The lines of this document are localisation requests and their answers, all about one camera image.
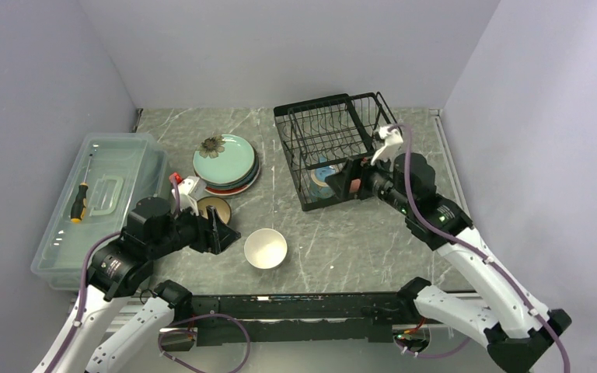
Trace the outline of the blue mug orange inside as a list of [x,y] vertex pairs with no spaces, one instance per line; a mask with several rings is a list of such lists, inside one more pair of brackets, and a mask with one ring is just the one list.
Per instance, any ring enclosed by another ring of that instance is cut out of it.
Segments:
[[333,189],[326,182],[328,176],[337,173],[337,167],[328,165],[309,171],[309,196],[314,200],[325,200],[334,196]]

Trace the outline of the white bowl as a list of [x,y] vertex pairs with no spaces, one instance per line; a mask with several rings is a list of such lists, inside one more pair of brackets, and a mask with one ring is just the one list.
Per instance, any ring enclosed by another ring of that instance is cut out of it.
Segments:
[[272,228],[261,228],[252,232],[244,243],[247,262],[260,270],[280,266],[288,254],[285,237]]

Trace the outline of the black wire dish rack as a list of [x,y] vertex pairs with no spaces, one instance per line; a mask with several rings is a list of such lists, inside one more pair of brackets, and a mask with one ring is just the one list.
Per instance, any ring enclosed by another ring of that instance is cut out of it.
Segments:
[[361,159],[365,168],[380,141],[375,132],[396,123],[380,92],[346,93],[276,106],[273,109],[281,147],[303,211],[339,204],[335,196],[309,196],[309,171],[334,165],[340,171],[348,159]]

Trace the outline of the light blue flower plate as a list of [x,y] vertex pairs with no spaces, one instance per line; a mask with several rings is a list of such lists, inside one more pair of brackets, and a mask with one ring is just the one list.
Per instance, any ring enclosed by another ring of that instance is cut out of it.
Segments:
[[192,164],[195,173],[206,182],[226,185],[247,176],[255,159],[256,152],[246,139],[234,134],[216,134],[201,141]]

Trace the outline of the pink mug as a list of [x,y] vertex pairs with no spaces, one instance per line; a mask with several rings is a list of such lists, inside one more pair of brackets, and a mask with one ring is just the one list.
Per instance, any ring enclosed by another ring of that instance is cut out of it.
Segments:
[[358,198],[359,192],[361,189],[361,180],[360,179],[353,179],[349,186],[349,194],[354,198]]

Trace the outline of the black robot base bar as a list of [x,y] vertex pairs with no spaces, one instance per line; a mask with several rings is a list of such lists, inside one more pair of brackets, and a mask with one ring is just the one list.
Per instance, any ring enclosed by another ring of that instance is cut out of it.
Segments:
[[192,311],[162,331],[178,347],[188,333],[199,347],[225,343],[365,340],[391,343],[422,316],[396,293],[195,295]]

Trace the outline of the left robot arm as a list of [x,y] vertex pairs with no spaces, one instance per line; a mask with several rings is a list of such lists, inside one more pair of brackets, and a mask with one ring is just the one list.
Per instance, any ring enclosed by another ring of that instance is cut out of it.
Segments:
[[152,276],[154,262],[185,247],[218,255],[240,236],[213,211],[204,218],[187,208],[173,216],[166,199],[140,200],[121,231],[102,238],[86,254],[78,299],[35,370],[119,371],[161,328],[194,319],[191,292],[167,280],[133,320],[104,340],[113,319]]

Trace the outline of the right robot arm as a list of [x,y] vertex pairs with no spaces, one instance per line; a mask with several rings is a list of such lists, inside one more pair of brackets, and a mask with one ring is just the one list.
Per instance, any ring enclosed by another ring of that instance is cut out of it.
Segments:
[[423,155],[398,155],[392,166],[350,158],[324,181],[340,200],[377,197],[400,212],[414,238],[455,267],[485,303],[476,306],[415,277],[396,293],[401,319],[424,317],[459,331],[505,372],[530,371],[551,346],[560,351],[564,371],[571,370],[560,339],[571,317],[543,304],[509,273],[471,218],[438,193],[435,170]]

